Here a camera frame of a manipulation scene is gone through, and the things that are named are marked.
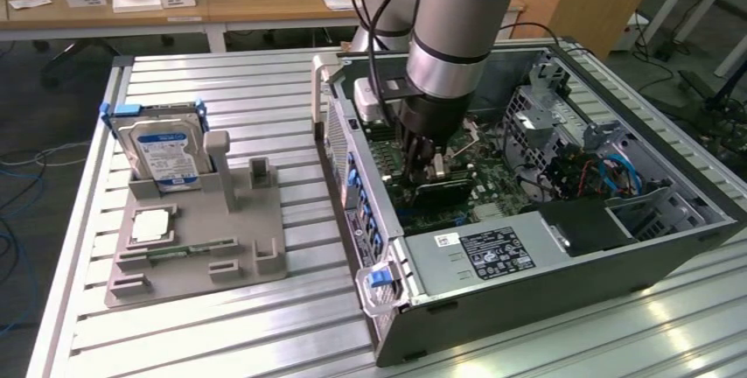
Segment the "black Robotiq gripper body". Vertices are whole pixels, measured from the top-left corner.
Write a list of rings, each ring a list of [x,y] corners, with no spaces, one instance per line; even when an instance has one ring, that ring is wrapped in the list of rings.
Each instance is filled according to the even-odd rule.
[[[437,146],[447,145],[462,126],[471,99],[470,94],[457,98],[421,94],[409,96],[402,101],[398,135],[406,150],[423,141],[431,141]]]

